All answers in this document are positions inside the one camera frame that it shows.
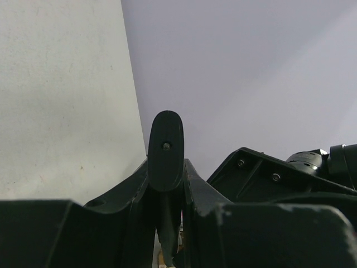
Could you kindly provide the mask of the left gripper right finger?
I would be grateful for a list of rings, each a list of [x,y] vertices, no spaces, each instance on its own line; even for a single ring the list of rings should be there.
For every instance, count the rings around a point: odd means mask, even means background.
[[[336,207],[233,203],[189,160],[184,178],[185,267],[355,267],[353,221]]]

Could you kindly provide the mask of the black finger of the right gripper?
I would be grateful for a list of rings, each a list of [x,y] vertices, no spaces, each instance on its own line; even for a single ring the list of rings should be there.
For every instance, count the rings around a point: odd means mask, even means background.
[[[287,160],[242,147],[231,153],[207,183],[232,202],[267,202],[307,193],[356,195],[329,174],[328,153],[302,151]]]

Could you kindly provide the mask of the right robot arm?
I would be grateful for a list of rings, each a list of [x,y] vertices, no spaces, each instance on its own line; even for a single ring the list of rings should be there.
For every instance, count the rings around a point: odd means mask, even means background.
[[[208,178],[232,202],[272,202],[309,195],[356,196],[356,145],[301,151],[287,160],[242,147]]]

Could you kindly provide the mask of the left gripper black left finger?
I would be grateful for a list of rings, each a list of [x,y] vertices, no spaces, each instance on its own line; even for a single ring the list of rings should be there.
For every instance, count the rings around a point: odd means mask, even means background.
[[[155,227],[149,183],[155,163],[103,195],[1,202],[2,267],[150,267]]]

